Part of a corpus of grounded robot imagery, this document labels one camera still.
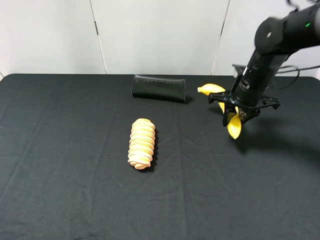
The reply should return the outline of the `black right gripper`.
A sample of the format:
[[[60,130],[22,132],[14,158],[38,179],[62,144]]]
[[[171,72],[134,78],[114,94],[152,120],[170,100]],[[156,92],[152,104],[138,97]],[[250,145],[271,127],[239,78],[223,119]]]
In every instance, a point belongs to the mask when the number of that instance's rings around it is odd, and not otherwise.
[[[251,71],[245,65],[234,64],[234,83],[230,90],[211,92],[208,102],[224,104],[222,123],[226,127],[237,114],[242,125],[260,115],[260,109],[280,106],[280,101],[275,97],[265,96],[266,86],[260,83],[252,83],[247,79],[247,71]]]

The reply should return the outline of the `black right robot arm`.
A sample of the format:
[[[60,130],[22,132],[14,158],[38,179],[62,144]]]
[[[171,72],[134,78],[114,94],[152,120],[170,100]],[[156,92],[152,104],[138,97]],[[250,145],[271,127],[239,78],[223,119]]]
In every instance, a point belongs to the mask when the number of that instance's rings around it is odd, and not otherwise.
[[[320,44],[320,2],[305,9],[294,8],[284,18],[268,17],[256,30],[255,49],[247,65],[234,64],[230,90],[209,93],[208,102],[224,103],[222,123],[227,126],[235,115],[242,124],[259,116],[262,108],[277,109],[277,98],[264,93],[282,64],[301,49]]]

